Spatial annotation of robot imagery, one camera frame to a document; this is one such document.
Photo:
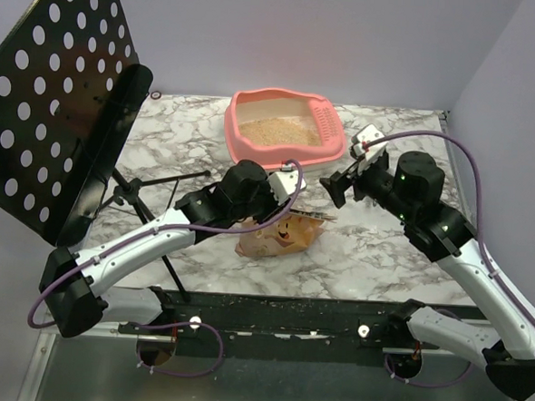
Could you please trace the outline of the beige cat litter bag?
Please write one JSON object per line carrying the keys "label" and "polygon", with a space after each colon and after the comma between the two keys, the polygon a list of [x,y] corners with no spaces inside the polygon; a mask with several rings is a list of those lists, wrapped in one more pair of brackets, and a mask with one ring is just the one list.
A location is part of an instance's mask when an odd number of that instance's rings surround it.
{"label": "beige cat litter bag", "polygon": [[241,234],[235,253],[244,258],[265,258],[307,250],[324,232],[324,223],[289,212],[282,220],[264,229]]}

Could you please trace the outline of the pink cat litter box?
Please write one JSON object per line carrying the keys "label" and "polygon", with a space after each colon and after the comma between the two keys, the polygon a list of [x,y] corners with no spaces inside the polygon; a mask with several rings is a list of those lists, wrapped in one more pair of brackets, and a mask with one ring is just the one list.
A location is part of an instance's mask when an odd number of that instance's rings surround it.
{"label": "pink cat litter box", "polygon": [[306,168],[339,159],[345,132],[334,105],[320,94],[262,88],[232,95],[224,136],[233,161],[277,169],[287,159]]}

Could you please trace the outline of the grey bag sealing clip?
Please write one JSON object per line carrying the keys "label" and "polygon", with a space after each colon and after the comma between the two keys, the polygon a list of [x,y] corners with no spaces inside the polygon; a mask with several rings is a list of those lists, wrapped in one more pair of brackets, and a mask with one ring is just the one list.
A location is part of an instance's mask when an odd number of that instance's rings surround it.
{"label": "grey bag sealing clip", "polygon": [[301,216],[301,217],[304,217],[306,219],[311,219],[311,220],[330,221],[330,222],[337,221],[337,217],[335,217],[334,215],[326,214],[326,213],[319,212],[319,211],[304,211],[304,210],[291,209],[290,212],[292,215]]}

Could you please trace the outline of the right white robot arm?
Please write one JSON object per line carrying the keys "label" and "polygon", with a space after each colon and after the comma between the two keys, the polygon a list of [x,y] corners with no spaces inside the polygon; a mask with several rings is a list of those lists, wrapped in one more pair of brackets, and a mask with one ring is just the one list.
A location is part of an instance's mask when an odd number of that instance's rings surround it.
{"label": "right white robot arm", "polygon": [[337,208],[345,205],[349,189],[355,200],[369,198],[393,214],[412,246],[457,281],[491,324],[479,329],[410,299],[388,318],[389,340],[398,347],[419,340],[448,350],[483,369],[504,395],[527,400],[535,394],[535,327],[499,290],[475,228],[443,202],[443,170],[425,152],[403,153],[395,173],[388,167],[388,155],[382,152],[319,182]]}

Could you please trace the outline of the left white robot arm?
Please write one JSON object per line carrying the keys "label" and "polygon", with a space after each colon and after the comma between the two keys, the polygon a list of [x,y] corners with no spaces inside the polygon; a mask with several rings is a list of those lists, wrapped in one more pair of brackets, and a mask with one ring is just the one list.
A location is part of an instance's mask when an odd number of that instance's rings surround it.
{"label": "left white robot arm", "polygon": [[103,298],[118,281],[146,264],[189,248],[212,236],[241,234],[240,222],[252,219],[253,230],[275,223],[291,209],[304,188],[298,161],[288,160],[279,171],[266,172],[254,161],[242,160],[221,181],[184,195],[136,230],[91,249],[54,249],[39,284],[39,296],[27,323],[37,328],[34,314],[45,304],[65,338],[76,337],[102,320],[114,307]]}

